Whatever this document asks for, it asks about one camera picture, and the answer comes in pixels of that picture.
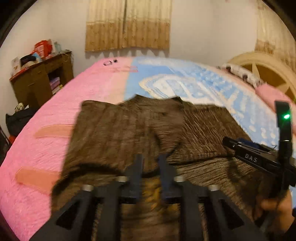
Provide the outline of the right hand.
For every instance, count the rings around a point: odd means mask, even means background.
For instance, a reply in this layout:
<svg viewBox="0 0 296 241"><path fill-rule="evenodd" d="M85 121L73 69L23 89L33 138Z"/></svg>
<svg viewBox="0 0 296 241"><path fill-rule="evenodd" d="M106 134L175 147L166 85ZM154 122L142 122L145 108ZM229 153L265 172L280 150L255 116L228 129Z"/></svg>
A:
<svg viewBox="0 0 296 241"><path fill-rule="evenodd" d="M276 234L283 234L288 231L295 217L292 215L292 197L290 190L287 190L283 198L264 199L257 195L254 211L254 220L260 218L264 211L274 215L271 223L271 230Z"/></svg>

